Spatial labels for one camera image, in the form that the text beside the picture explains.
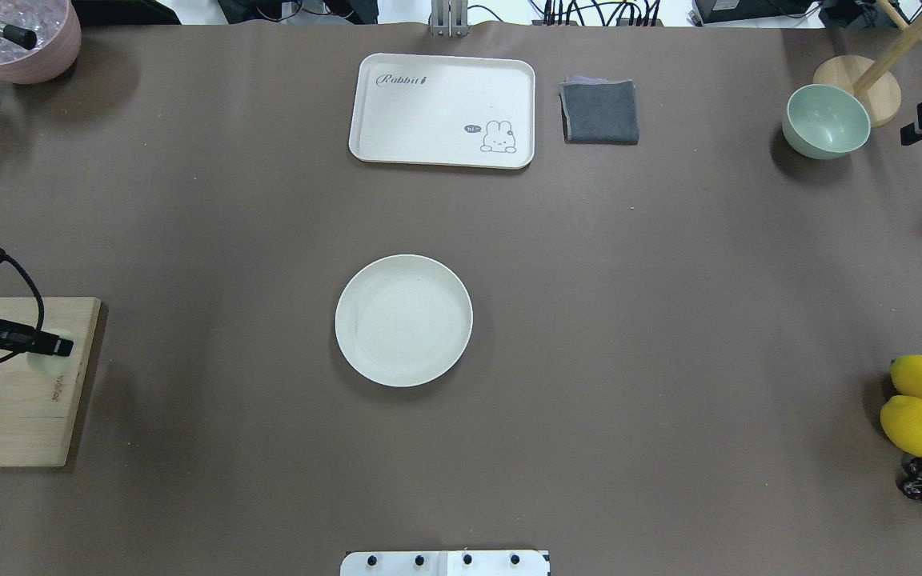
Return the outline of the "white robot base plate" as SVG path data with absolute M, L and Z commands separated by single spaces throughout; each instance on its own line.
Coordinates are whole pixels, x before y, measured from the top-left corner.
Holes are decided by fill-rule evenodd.
M 340 575 L 550 575 L 540 550 L 385 550 L 345 555 Z

